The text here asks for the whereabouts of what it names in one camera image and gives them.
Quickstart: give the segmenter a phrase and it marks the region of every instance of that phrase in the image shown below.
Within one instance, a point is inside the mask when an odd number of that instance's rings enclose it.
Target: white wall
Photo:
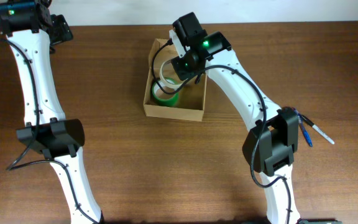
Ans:
[[[358,21],[358,0],[54,0],[50,11],[71,26],[171,24],[191,11],[201,23]]]

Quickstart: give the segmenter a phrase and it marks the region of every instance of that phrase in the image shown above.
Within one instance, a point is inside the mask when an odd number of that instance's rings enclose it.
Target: pen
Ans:
[[[309,144],[309,146],[313,147],[313,144],[311,143],[311,138],[309,136],[309,133],[307,132],[305,126],[303,125],[303,122],[302,122],[303,119],[301,117],[301,114],[295,108],[293,110],[298,115],[298,122],[299,122],[299,126],[301,127],[303,137],[305,137],[306,142]]]
[[[301,115],[302,119],[308,124],[310,125],[314,130],[316,130],[322,137],[324,137],[327,141],[329,141],[329,143],[331,144],[335,144],[335,142],[328,137],[328,135],[326,135],[326,133],[324,133],[321,129],[319,129],[317,127],[317,125],[315,125],[309,118],[307,118],[305,115]]]

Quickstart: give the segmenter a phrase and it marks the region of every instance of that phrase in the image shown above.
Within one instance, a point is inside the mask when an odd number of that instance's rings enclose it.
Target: wooden table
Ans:
[[[335,140],[299,133],[293,187],[303,218],[358,223],[358,22],[205,25],[220,30],[259,87],[307,114]],[[147,56],[170,26],[72,27],[52,70],[67,118],[82,121],[85,166],[109,222],[215,222],[262,217],[264,191],[241,147],[247,131],[211,80],[202,123],[148,118]],[[52,168],[6,172],[24,149],[24,103],[14,57],[0,46],[0,223],[70,223]],[[24,159],[42,157],[34,152]]]

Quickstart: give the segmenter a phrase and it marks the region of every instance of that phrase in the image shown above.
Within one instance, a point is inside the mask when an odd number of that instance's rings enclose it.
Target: green tape roll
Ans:
[[[172,83],[172,84],[177,84],[173,79],[171,78],[165,78],[167,80],[167,82]],[[164,83],[161,82],[161,80],[158,81],[160,83],[160,85],[162,87],[165,87]],[[157,104],[160,106],[175,106],[175,104],[178,102],[178,93],[174,94],[171,98],[169,99],[161,99],[159,98],[156,93],[157,91],[160,89],[160,87],[157,85],[157,83],[153,84],[152,87],[152,94],[154,99],[157,101]]]

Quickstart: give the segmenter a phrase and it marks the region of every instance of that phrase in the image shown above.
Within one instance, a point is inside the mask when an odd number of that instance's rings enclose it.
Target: cardboard box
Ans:
[[[171,118],[171,119],[183,119],[188,121],[202,121],[204,116],[205,105],[205,91],[206,91],[206,76],[201,76],[199,84],[195,84],[195,78],[190,80],[182,90],[179,91],[178,103],[175,107],[159,106],[152,94],[151,87],[154,83],[153,76],[151,74],[151,63],[154,53],[165,43],[167,40],[156,39],[153,43],[152,49],[149,54],[149,77],[146,83],[146,91],[144,95],[143,107],[146,116],[158,117],[158,118]],[[157,79],[159,79],[161,64],[171,58],[178,56],[175,46],[165,47],[155,59],[154,72]],[[177,77],[172,65],[165,66],[164,77],[169,77],[177,82],[181,82]]]

